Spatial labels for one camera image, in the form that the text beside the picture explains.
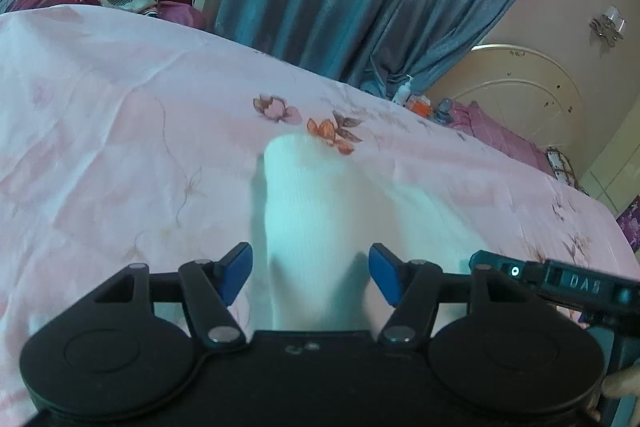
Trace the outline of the person's hand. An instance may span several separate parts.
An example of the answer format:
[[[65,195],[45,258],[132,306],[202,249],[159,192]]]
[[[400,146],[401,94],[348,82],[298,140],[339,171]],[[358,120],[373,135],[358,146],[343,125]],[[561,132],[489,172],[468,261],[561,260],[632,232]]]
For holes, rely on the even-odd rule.
[[[603,395],[608,399],[639,398],[640,366],[631,366],[628,369],[606,376],[601,389]]]

